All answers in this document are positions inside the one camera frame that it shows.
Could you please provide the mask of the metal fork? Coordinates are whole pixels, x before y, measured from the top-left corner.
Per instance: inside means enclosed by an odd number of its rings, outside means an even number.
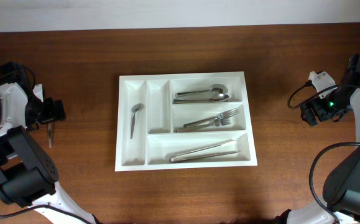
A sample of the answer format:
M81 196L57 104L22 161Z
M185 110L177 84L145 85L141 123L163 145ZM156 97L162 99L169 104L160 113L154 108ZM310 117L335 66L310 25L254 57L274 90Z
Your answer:
M192 127L192 126L196 126L198 124L201 124L201 123L205 123L207 121L214 121L216 119L228 119L236 114L239 113L239 110L237 108L233 108L231 110L227 110L227 111L224 111L222 113L219 113L215 116L212 116L212 117L209 117L209 118L205 118L205 119L201 119L201 120L198 120L198 121L194 121L194 122L191 122L191 123L187 123L187 124L184 124L183 127L184 128L187 128L187 127Z
M221 126L227 126L231 124L230 119L216 119L212 122L209 122L208 124L203 125L196 125L192 127L186 127L186 128L178 128L174 132L175 133L185 133L185 132L192 132L203 128L209 128L209 127L221 127Z

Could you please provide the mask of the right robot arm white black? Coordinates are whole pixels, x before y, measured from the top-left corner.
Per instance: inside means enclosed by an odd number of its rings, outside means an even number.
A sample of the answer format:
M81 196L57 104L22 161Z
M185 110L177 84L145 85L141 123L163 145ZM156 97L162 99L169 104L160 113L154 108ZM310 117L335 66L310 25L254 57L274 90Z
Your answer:
M316 94L291 109L300 109L301 119L314 126L331 120L338 122L353 112L356 139L339 142L322 149L314 158L308 184L314 201L298 210L286 210L274 218L274 223L360 223L360 53L349 60L340 83L326 72L311 72L305 86L312 86ZM327 176L323 193L317 196L313 179L319 159L327 152L341 147L354 151Z

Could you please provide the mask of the metal tablespoon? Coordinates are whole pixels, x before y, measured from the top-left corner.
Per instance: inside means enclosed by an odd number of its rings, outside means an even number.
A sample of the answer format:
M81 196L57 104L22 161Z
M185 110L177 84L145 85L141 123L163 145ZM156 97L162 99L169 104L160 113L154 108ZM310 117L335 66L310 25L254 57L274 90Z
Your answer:
M191 100L185 100L185 99L174 99L173 104L183 104L183 103L219 103L219 102L227 102L229 101L230 96L227 94L217 94L214 95L211 98L206 99L191 99Z
M213 84L209 89L206 89L206 90L178 92L175 94L175 97L178 98L178 97L194 95L194 94L198 94L198 93L205 93L205 92L212 92L212 93L216 93L216 94L220 94L220 93L225 94L228 92L228 88L222 84Z

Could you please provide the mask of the small metal teaspoon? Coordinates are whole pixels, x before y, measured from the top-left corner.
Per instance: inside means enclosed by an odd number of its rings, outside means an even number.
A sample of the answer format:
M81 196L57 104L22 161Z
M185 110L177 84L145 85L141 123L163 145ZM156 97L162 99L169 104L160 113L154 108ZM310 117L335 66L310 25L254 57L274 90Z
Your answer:
M48 132L48 146L51 149L52 148L52 144L53 144L53 128L52 128L52 124L49 123L48 127L47 127L47 132Z
M132 117L131 117L131 133L130 133L130 138L132 139L134 136L134 129L135 129L135 125L136 125L136 113L138 111L140 111L141 109L143 109L144 104L143 103L138 103L136 105L134 105L131 108L131 113L132 113Z

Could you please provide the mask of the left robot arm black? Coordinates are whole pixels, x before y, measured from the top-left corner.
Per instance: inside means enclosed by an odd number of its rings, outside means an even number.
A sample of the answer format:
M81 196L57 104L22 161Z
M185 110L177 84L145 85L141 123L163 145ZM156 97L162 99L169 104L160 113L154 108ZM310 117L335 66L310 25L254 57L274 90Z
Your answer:
M29 134L65 119L62 101L45 96L32 70L0 66L0 200L21 207L0 219L36 211L52 223L99 223L64 191L53 160Z

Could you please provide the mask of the white plastic cutlery tray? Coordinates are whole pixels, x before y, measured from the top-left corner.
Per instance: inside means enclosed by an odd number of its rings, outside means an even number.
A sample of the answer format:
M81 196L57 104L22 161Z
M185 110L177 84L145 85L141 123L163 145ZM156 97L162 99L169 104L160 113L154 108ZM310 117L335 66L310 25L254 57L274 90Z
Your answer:
M173 104L178 92L209 89L213 84L228 88L229 101L219 103ZM205 92L178 99L206 99L216 93ZM134 136L131 139L131 108L143 103L136 113ZM175 133L184 124L209 118L237 108L239 113L228 118L231 124ZM237 154L171 163L173 152L236 140L235 146L214 148L194 156L232 151ZM255 166L257 164L251 114L243 72L184 73L136 75L119 78L118 125L116 138L116 171L164 170L205 167Z

